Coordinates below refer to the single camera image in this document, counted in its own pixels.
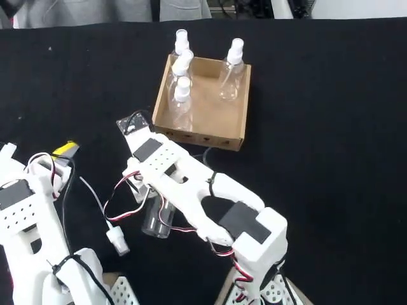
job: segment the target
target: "plastic bottle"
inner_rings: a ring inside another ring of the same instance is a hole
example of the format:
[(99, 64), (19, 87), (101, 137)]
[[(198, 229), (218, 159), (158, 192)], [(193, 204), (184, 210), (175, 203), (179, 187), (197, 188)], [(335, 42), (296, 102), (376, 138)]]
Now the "plastic bottle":
[(192, 51), (184, 50), (181, 56), (179, 56), (172, 65), (171, 71), (167, 78), (168, 103), (170, 103), (172, 98), (174, 97), (174, 90), (177, 86), (178, 79), (183, 76), (186, 76), (187, 78), (191, 79), (189, 69), (192, 59), (193, 59)]
[(184, 29), (179, 29), (176, 32), (176, 43), (174, 51), (172, 52), (173, 56), (180, 56), (183, 51), (190, 49), (190, 42), (188, 41), (188, 32)]
[(169, 110), (175, 129), (192, 131), (191, 81), (183, 76), (179, 78)]
[(223, 61), (219, 76), (219, 96), (222, 100), (235, 100), (238, 96), (244, 75), (243, 45), (242, 39), (235, 38), (231, 43), (228, 56)]

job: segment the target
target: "cardboard box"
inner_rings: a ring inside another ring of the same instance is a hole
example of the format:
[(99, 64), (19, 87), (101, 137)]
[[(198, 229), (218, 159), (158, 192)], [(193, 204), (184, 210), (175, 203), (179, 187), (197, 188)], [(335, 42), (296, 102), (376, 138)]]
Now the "cardboard box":
[(238, 99), (225, 102), (219, 98), (217, 83), (222, 61), (200, 57), (192, 60), (193, 129), (187, 132), (174, 129), (169, 114), (166, 82), (173, 62), (174, 58), (169, 55), (154, 108), (153, 123), (157, 132), (176, 142), (238, 151), (245, 136), (251, 66), (245, 65)]

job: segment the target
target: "table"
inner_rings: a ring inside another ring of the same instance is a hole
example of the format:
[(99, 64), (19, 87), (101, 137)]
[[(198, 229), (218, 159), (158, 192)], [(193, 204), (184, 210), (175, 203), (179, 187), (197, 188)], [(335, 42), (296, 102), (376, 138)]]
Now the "table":
[[(288, 277), (315, 304), (398, 300), (407, 271), (407, 19), (3, 30), (0, 138), (18, 144), (21, 161), (76, 140), (78, 173), (107, 198), (129, 157), (115, 121), (152, 110), (180, 27), (200, 57), (222, 58), (232, 38), (245, 40), (246, 140), (239, 153), (213, 151), (209, 163), (287, 218)], [(112, 211), (132, 204), (123, 189)], [(212, 215), (224, 210), (205, 206)], [(106, 271), (126, 272), (141, 304), (213, 304), (230, 261), (194, 234), (153, 239), (141, 233), (138, 215), (121, 223), (131, 253), (118, 258), (79, 182), (68, 207), (73, 247), (93, 248)], [(5, 300), (3, 255), (0, 266)]]

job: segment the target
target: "white spray cap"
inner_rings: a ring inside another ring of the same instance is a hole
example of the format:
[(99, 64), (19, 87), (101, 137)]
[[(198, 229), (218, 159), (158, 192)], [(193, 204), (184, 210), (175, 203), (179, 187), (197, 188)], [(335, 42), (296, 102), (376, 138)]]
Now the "white spray cap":
[(190, 49), (190, 42), (188, 41), (188, 32), (184, 29), (179, 29), (176, 32), (176, 53), (181, 55), (183, 51)]
[(186, 76), (178, 79), (174, 98), (177, 102), (186, 102), (191, 94), (191, 81)]
[(130, 251), (120, 226), (112, 227), (108, 232), (106, 232), (106, 235), (110, 242), (114, 245), (119, 256), (123, 256)]
[(186, 71), (190, 68), (190, 63), (193, 60), (191, 50), (184, 50), (172, 65), (172, 72), (177, 76), (186, 75)]
[(232, 65), (237, 65), (242, 61), (243, 57), (243, 39), (235, 38), (231, 42), (231, 47), (228, 52), (227, 61)]

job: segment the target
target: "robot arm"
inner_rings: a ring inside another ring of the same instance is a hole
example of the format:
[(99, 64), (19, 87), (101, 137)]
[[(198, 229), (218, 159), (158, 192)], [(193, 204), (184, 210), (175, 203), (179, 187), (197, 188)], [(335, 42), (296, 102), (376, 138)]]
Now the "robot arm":
[[(104, 293), (73, 259), (53, 272), (52, 266), (70, 254), (54, 201), (71, 168), (53, 162), (47, 154), (36, 155), (26, 168), (12, 158), (15, 149), (13, 144), (0, 149), (0, 244), (13, 278), (14, 304), (106, 304)], [(84, 248), (76, 254), (102, 281), (95, 252)]]
[[(263, 279), (272, 267), (282, 264), (287, 252), (286, 219), (229, 176), (214, 173), (166, 136), (150, 132), (139, 124), (141, 118), (130, 120), (131, 132), (121, 128), (123, 121), (118, 126), (133, 155), (123, 175), (137, 172), (142, 177), (130, 178), (137, 186), (132, 190), (136, 199), (143, 186), (151, 186), (183, 213), (201, 239), (231, 246), (238, 268), (246, 275), (241, 280), (236, 273), (235, 283), (246, 304), (260, 304)], [(235, 202), (219, 224), (201, 206), (201, 200), (210, 195)]]

